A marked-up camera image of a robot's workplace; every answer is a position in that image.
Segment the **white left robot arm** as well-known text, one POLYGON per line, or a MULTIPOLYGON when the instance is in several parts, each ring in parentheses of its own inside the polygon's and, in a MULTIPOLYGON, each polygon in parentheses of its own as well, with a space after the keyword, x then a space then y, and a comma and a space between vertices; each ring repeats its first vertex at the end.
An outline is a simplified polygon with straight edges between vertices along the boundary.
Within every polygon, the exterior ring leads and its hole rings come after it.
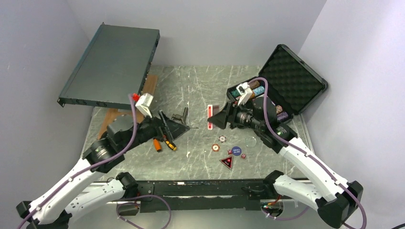
POLYGON ((117 117, 102 137, 79 158, 74 167, 45 194, 16 207, 28 229, 66 229, 75 219, 118 199, 132 200, 139 194, 138 183, 128 172, 119 173, 106 185, 82 191, 124 161, 124 154, 151 140, 173 141, 189 131, 187 125, 170 120, 163 112, 146 117, 141 123, 132 115, 117 117))

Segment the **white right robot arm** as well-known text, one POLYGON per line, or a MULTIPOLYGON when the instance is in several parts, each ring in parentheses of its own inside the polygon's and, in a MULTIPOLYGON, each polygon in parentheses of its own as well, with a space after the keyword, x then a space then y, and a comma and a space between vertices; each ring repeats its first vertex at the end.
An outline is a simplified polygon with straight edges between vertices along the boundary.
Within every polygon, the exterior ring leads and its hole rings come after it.
POLYGON ((263 180, 263 192, 269 198, 278 194, 293 198, 317 211, 330 227, 349 227, 346 220, 364 208, 360 201, 363 186, 349 182, 322 162, 287 124, 277 120, 277 108, 267 97, 259 97, 238 106, 228 102, 223 110, 207 119, 220 129, 250 128, 264 145, 298 168, 311 185, 273 171, 263 180))

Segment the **red black triangular button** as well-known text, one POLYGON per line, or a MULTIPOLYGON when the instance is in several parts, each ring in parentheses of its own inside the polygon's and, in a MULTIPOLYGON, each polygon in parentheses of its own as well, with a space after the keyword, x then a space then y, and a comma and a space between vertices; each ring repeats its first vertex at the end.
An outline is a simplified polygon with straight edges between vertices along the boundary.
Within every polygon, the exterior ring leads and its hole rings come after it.
POLYGON ((229 170, 233 169, 233 162, 234 162, 234 157, 233 156, 228 156, 226 158, 220 159, 220 162, 226 166, 229 170))

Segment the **red playing card deck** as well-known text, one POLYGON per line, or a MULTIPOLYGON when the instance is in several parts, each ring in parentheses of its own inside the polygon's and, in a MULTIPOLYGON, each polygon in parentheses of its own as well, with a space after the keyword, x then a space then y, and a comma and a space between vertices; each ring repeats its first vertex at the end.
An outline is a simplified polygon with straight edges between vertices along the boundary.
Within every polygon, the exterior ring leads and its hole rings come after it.
POLYGON ((212 130, 214 124, 209 121, 211 117, 216 115, 220 111, 220 106, 217 104, 209 104, 207 105, 207 129, 212 130))

